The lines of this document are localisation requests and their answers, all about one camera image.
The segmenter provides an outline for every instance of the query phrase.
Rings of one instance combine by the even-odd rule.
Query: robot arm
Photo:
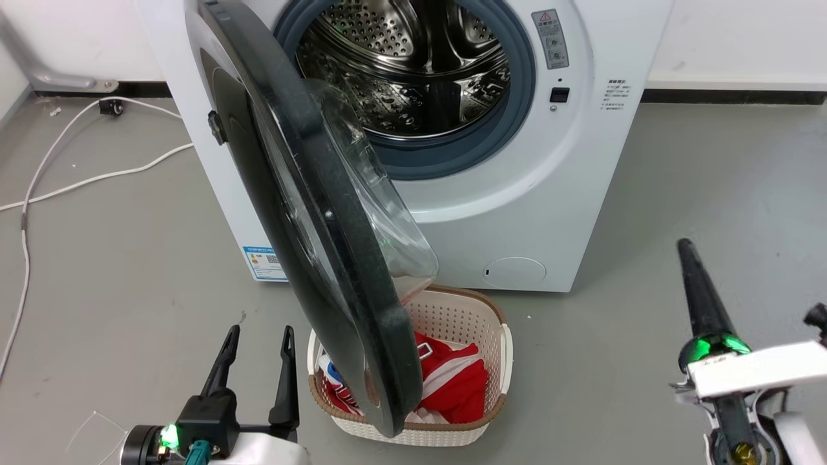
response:
[[[686,379],[672,386],[679,402],[702,407],[710,420],[707,463],[824,465],[803,416],[786,412],[786,394],[827,379],[827,308],[816,305],[804,320],[821,330],[820,341],[754,352],[736,334],[694,245],[681,239],[677,247],[693,338],[679,357]]]
[[[269,424],[239,425],[236,395],[227,388],[241,328],[232,326],[200,395],[187,400],[175,423],[138,425],[127,435],[121,465],[306,465],[296,443],[299,390],[293,329],[284,329],[281,373]]]

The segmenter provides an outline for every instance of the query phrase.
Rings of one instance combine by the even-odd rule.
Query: white cable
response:
[[[115,428],[120,429],[120,430],[121,430],[121,432],[123,433],[123,434],[121,435],[121,438],[117,441],[117,444],[115,444],[115,447],[114,447],[114,448],[112,448],[112,451],[109,453],[109,455],[107,455],[106,457],[104,457],[104,458],[103,458],[103,460],[101,460],[100,462],[98,462],[98,465],[103,465],[103,463],[104,463],[104,462],[106,462],[106,461],[107,461],[107,460],[108,460],[108,459],[109,459],[109,458],[110,458],[110,457],[111,457],[111,456],[112,456],[112,455],[113,455],[113,454],[117,451],[118,446],[120,446],[120,445],[121,445],[121,443],[123,442],[123,440],[127,438],[127,436],[129,435],[129,431],[126,431],[124,428],[121,428],[121,425],[119,425],[119,424],[115,423],[114,421],[112,421],[112,419],[110,419],[110,418],[109,418],[109,417],[107,417],[106,415],[104,415],[104,414],[102,414],[102,413],[98,412],[97,410],[92,410],[92,414],[89,416],[89,418],[87,418],[87,419],[86,419],[86,421],[84,421],[84,423],[83,423],[83,424],[81,424],[81,425],[78,427],[78,429],[77,429],[77,430],[75,430],[74,434],[72,434],[72,439],[70,439],[70,440],[69,440],[69,443],[68,443],[68,444],[66,444],[66,450],[65,450],[65,451],[63,451],[63,454],[64,454],[64,455],[69,455],[69,448],[71,448],[71,447],[72,447],[72,443],[73,443],[73,442],[74,442],[74,440],[78,437],[78,434],[80,434],[80,430],[81,430],[81,429],[83,429],[83,428],[84,428],[84,426],[86,426],[86,424],[87,424],[88,422],[92,421],[92,419],[95,417],[95,415],[97,415],[97,416],[99,416],[99,417],[101,417],[101,418],[105,419],[105,420],[106,420],[106,421],[108,421],[110,424],[113,424],[113,425],[115,426]]]
[[[41,177],[41,171],[43,171],[43,167],[45,166],[46,161],[49,160],[49,157],[51,156],[52,151],[55,149],[58,142],[60,142],[60,139],[63,138],[63,136],[66,134],[66,132],[69,130],[69,128],[72,127],[74,122],[78,121],[78,118],[80,118],[80,116],[83,115],[84,113],[86,113],[89,109],[94,108],[95,105],[97,105],[99,102],[104,102],[104,101],[107,101],[107,100],[122,100],[123,102],[132,102],[132,103],[141,105],[143,107],[154,108],[155,110],[159,110],[161,112],[172,115],[172,116],[174,116],[178,119],[182,119],[179,114],[173,113],[170,110],[167,110],[166,108],[156,107],[155,105],[150,105],[148,103],[139,102],[138,100],[133,100],[131,98],[124,98],[124,97],[104,97],[104,98],[100,98],[99,100],[96,100],[96,101],[90,103],[86,108],[81,110],[80,113],[78,113],[77,115],[75,115],[75,117],[72,118],[72,120],[69,122],[69,124],[66,125],[66,127],[63,129],[63,131],[60,133],[60,135],[57,136],[57,139],[55,139],[55,143],[52,144],[52,146],[46,152],[45,156],[43,156],[43,160],[41,161],[40,165],[37,166],[37,170],[35,171],[34,177],[31,178],[31,183],[29,184],[29,189],[26,191],[26,197],[23,198],[23,202],[22,202],[23,210],[22,210],[22,220],[21,220],[21,239],[22,239],[22,245],[23,245],[23,260],[26,263],[26,274],[23,276],[23,291],[20,294],[20,304],[17,306],[17,317],[14,319],[14,325],[12,326],[12,335],[9,336],[8,343],[6,343],[6,350],[5,350],[5,352],[3,352],[2,361],[0,362],[0,381],[2,381],[3,373],[6,371],[6,363],[8,362],[9,355],[12,353],[12,345],[14,344],[14,339],[17,337],[17,330],[20,329],[20,320],[23,317],[23,307],[26,305],[26,294],[29,291],[29,278],[31,276],[31,264],[29,262],[29,246],[28,246],[28,243],[26,241],[26,229],[28,227],[28,219],[26,217],[26,211],[28,210],[29,203],[31,203],[31,192],[35,189],[35,185],[37,184],[37,180]],[[88,182],[94,182],[95,179],[93,178],[93,180],[87,180],[87,181]]]
[[[189,143],[189,144],[184,144],[180,147],[176,147],[176,148],[172,149],[171,151],[166,152],[164,155],[159,156],[158,158],[156,158],[151,163],[143,165],[140,168],[132,168],[131,170],[116,171],[114,173],[108,173],[108,174],[105,174],[105,175],[95,176],[93,178],[89,178],[87,180],[83,180],[83,181],[80,181],[78,183],[74,183],[72,185],[67,185],[66,187],[64,187],[62,189],[58,189],[54,192],[49,192],[48,194],[43,194],[40,197],[35,197],[34,199],[29,199],[29,205],[31,205],[35,202],[40,202],[41,200],[50,199],[52,197],[55,197],[56,195],[65,194],[65,193],[67,193],[71,190],[77,189],[78,187],[85,186],[87,184],[92,184],[95,181],[106,180],[106,179],[109,179],[109,178],[114,178],[116,176],[131,175],[131,174],[134,174],[134,173],[140,173],[141,171],[149,170],[151,167],[161,163],[162,161],[166,160],[167,158],[170,158],[171,156],[175,155],[176,153],[178,153],[180,151],[185,151],[189,148],[192,148],[192,146],[193,146],[193,144]],[[14,204],[3,205],[3,206],[0,206],[0,212],[2,212],[4,210],[10,210],[10,209],[13,209],[15,207],[19,207],[21,205],[23,205],[22,200],[20,202],[15,202]]]

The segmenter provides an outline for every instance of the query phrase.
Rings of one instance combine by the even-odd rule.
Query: teal connector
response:
[[[213,455],[213,446],[207,441],[199,440],[193,443],[193,448],[187,454],[184,465],[207,465]]]

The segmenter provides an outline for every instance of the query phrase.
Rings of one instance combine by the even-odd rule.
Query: basket rim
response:
[[[464,297],[470,297],[472,299],[481,300],[484,304],[486,304],[489,308],[494,310],[494,313],[497,315],[497,319],[500,321],[500,325],[505,325],[505,316],[503,315],[502,310],[500,307],[494,303],[487,295],[483,295],[479,292],[474,290],[468,289],[458,289],[455,287],[448,287],[445,285],[430,285],[425,290],[430,290],[432,292],[443,292],[446,294],[454,294],[454,295],[461,295]],[[353,421],[356,423],[361,424],[368,424],[370,422],[363,416],[343,412],[336,407],[328,404],[321,394],[321,384],[322,382],[322,371],[319,369],[315,373],[310,374],[308,376],[308,384],[310,385],[310,393],[313,395],[313,399],[316,401],[319,407],[325,411],[328,415],[338,418],[338,419],[345,419],[348,421]],[[433,424],[433,423],[411,423],[406,421],[404,424],[404,429],[416,429],[420,431],[433,431],[433,432],[450,432],[450,431],[472,431],[474,429],[482,428],[486,426],[488,423],[491,422],[497,415],[500,414],[503,407],[505,406],[505,398],[506,394],[501,393],[500,397],[494,403],[494,406],[491,407],[482,418],[478,419],[472,423],[454,423],[454,424]]]

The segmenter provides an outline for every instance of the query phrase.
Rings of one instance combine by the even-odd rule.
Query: wall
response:
[[[824,0],[676,0],[650,88],[827,90]]]
[[[7,113],[26,91],[29,81],[0,43],[0,127]]]
[[[0,0],[54,70],[163,80],[134,0]],[[676,0],[650,88],[827,90],[827,2]]]

